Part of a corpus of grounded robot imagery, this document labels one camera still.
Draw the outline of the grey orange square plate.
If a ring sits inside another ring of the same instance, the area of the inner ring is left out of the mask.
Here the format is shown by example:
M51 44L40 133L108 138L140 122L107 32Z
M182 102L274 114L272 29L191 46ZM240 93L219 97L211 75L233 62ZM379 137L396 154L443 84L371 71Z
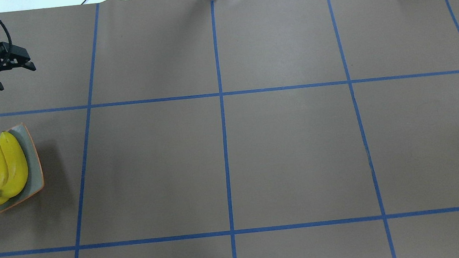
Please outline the grey orange square plate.
M29 130L21 123L0 133L0 213L44 187L42 164Z

